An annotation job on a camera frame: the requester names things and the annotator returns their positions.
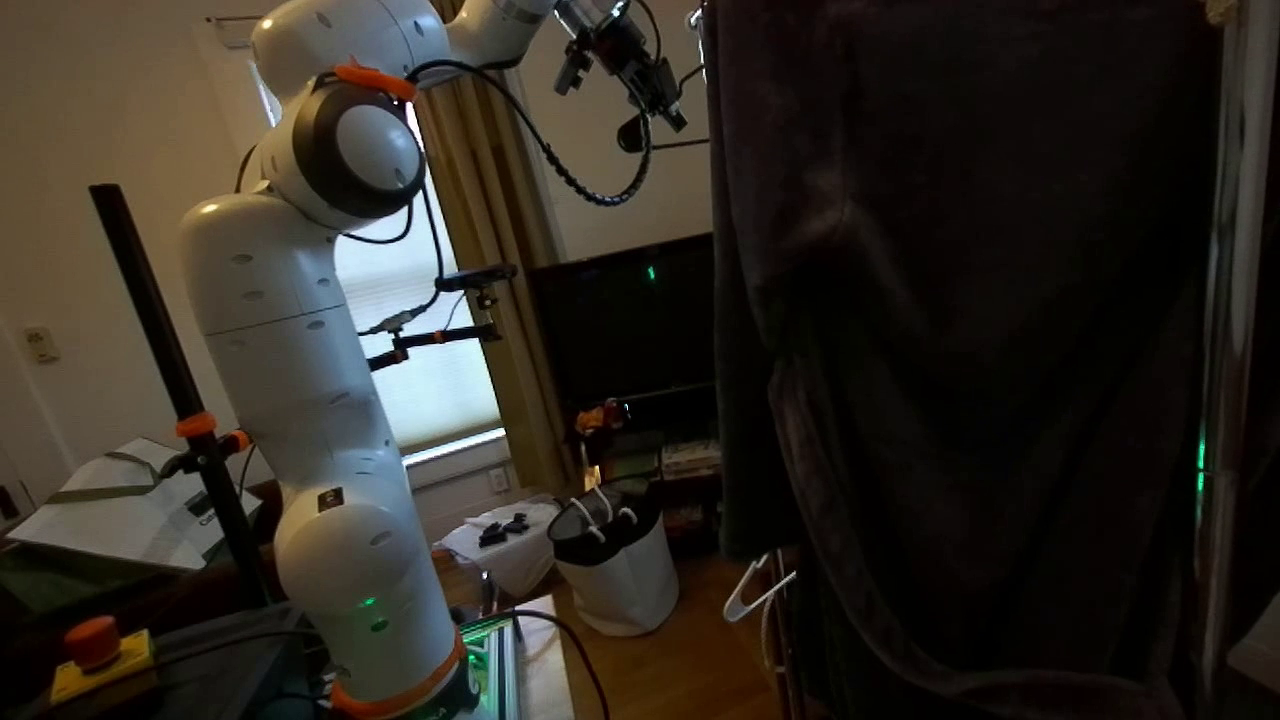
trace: white wall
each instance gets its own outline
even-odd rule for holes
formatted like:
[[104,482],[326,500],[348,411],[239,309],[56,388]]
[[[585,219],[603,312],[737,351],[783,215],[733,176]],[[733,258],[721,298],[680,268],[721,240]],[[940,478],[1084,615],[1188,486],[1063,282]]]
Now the white wall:
[[[130,437],[170,439],[88,184],[123,187],[204,399],[226,417],[175,281],[175,219],[232,187],[239,159],[198,32],[170,0],[2,2],[0,445],[31,494]],[[60,358],[31,363],[24,328],[53,333]]]
[[[682,27],[694,0],[649,0],[665,32],[665,57],[675,68],[675,81],[694,68],[694,43]],[[651,39],[639,2],[632,2],[636,27]],[[617,191],[632,179],[636,155],[617,146],[617,127],[632,117],[622,88],[596,64],[585,75],[585,88],[556,97],[556,75],[563,60],[563,27],[545,24],[524,57],[511,68],[511,83],[533,117],[533,124],[548,137],[548,144],[563,155],[563,162],[596,191]],[[690,81],[682,93],[686,127],[670,137],[665,120],[651,120],[655,138],[705,138],[707,137],[707,102],[705,81]],[[694,237],[712,229],[712,159],[707,144],[655,153],[649,168],[649,184],[622,206],[593,206],[581,199],[539,155],[533,159],[552,230],[561,240],[561,258],[603,255],[636,245]]]

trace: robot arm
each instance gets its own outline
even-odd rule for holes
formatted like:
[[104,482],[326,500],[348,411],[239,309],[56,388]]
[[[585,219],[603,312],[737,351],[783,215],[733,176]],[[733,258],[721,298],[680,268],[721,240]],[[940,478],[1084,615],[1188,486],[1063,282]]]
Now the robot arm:
[[516,64],[552,11],[644,111],[680,117],[639,32],[593,0],[468,0],[451,24],[427,0],[289,0],[252,39],[283,120],[255,144],[246,184],[184,219],[196,325],[283,490],[275,570],[326,644],[348,717],[399,717],[468,672],[330,240],[420,191],[405,102],[425,72]]

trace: wire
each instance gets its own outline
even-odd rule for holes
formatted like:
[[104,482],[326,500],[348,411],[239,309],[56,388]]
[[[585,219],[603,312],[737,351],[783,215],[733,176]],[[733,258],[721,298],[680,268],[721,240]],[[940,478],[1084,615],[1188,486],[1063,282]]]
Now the wire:
[[694,81],[694,72],[705,72],[707,64],[690,64],[675,83],[680,83],[680,97],[682,97],[682,83]]
[[236,191],[244,187],[244,172],[246,172],[252,153],[255,153],[255,144],[246,144],[239,155],[236,184],[232,184]]
[[427,194],[427,184],[420,187],[420,199],[427,206],[427,237],[430,237],[430,258],[435,258],[435,282],[430,282],[430,294],[425,304],[413,304],[413,309],[399,309],[376,325],[369,325],[359,336],[376,336],[376,333],[393,333],[399,336],[405,325],[420,318],[427,309],[435,309],[438,298],[438,281],[445,281],[445,240],[438,240],[438,219],[435,219],[435,205]]
[[598,675],[596,675],[596,664],[593,664],[585,638],[581,638],[561,615],[552,615],[552,613],[511,608],[511,613],[498,613],[498,618],[503,618],[503,615],[508,615],[508,618],[533,615],[533,618],[556,625],[556,628],[567,635],[567,644],[574,646],[574,655],[585,658],[586,679],[593,679],[596,701],[598,701],[598,717],[606,720],[606,696],[603,696],[603,682],[598,682]]
[[435,68],[455,68],[455,72],[468,72],[468,75],[476,75],[476,81],[485,81],[490,93],[498,93],[503,100],[508,100],[508,109],[516,111],[516,120],[526,127],[526,137],[533,137],[533,144],[545,153],[545,159],[556,168],[556,176],[581,194],[581,199],[586,199],[586,205],[598,205],[598,206],[621,206],[621,205],[626,205],[636,191],[639,191],[639,184],[644,184],[644,176],[649,176],[649,159],[651,159],[651,153],[649,153],[649,117],[639,111],[639,162],[636,162],[636,172],[632,172],[632,179],[621,187],[621,191],[593,191],[593,187],[585,187],[567,168],[563,168],[563,159],[556,155],[556,146],[539,137],[539,127],[533,124],[533,117],[519,109],[519,100],[508,93],[508,83],[498,83],[497,75],[489,75],[485,68],[476,68],[476,64],[460,64],[460,60],[430,60],[430,64],[420,64],[420,68],[413,68],[406,72],[406,81],[413,83],[420,83],[427,72],[435,72]]
[[244,460],[239,460],[239,475],[236,475],[236,494],[244,494],[246,486],[246,463],[255,460],[255,445],[246,445]]
[[161,466],[157,463],[146,463],[145,457],[130,457],[130,450],[104,450],[106,460],[120,460],[120,463],[134,463],[134,466],[145,466],[146,475],[153,475],[153,482],[161,482]]
[[655,27],[655,17],[651,17],[649,0],[636,0],[636,2],[639,2],[639,11],[649,17],[649,27],[651,27],[651,57],[665,57],[665,27]]
[[712,138],[694,137],[694,138],[670,138],[670,144],[649,144],[649,146],[665,153],[665,146],[701,146],[701,144],[712,144]]
[[413,230],[413,199],[405,205],[405,223],[395,237],[354,237],[354,230],[341,230],[341,237],[354,245],[399,245],[406,230]]
[[460,304],[465,304],[465,294],[455,294],[455,298],[451,298],[451,309],[449,309],[449,314],[445,314],[445,328],[438,328],[438,333],[449,333],[449,328],[451,328],[451,312],[455,312]]

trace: dark curtain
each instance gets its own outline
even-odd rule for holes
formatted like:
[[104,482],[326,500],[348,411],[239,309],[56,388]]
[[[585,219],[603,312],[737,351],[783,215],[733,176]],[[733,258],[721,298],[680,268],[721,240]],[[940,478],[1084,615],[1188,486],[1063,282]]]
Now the dark curtain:
[[802,545],[835,717],[1183,711],[1214,39],[712,2],[725,546]]

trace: computer monitor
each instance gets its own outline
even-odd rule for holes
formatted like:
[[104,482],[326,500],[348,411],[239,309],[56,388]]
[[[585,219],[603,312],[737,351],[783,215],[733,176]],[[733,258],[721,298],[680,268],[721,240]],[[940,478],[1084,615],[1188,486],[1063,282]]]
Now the computer monitor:
[[632,423],[712,423],[712,237],[526,273],[563,411],[622,399]]

